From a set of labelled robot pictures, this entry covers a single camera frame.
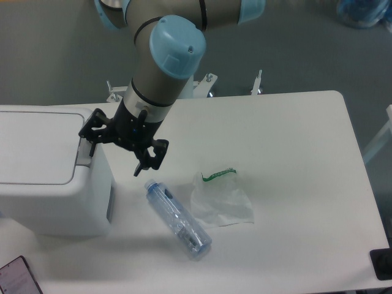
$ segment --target smartphone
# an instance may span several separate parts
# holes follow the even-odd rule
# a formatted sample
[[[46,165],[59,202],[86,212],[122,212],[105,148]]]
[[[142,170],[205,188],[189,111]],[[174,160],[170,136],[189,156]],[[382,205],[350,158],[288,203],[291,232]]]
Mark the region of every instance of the smartphone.
[[[23,256],[0,269],[2,294],[43,294]]]

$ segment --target plastic bottle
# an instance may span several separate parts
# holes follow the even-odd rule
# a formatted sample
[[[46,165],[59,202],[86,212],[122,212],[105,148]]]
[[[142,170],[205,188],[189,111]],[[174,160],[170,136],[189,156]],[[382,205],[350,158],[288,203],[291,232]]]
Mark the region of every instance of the plastic bottle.
[[[152,207],[193,257],[198,257],[210,247],[211,237],[163,183],[158,184],[152,179],[145,184],[145,188]]]
[[[381,20],[391,0],[339,0],[337,15],[348,26],[370,28]]]

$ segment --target clear plastic bag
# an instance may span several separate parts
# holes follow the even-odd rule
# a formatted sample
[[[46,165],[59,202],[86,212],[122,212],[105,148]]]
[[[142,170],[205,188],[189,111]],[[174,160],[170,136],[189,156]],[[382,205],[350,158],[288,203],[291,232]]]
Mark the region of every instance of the clear plastic bag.
[[[254,222],[251,201],[238,185],[236,170],[228,168],[208,178],[194,177],[190,210],[203,228]]]

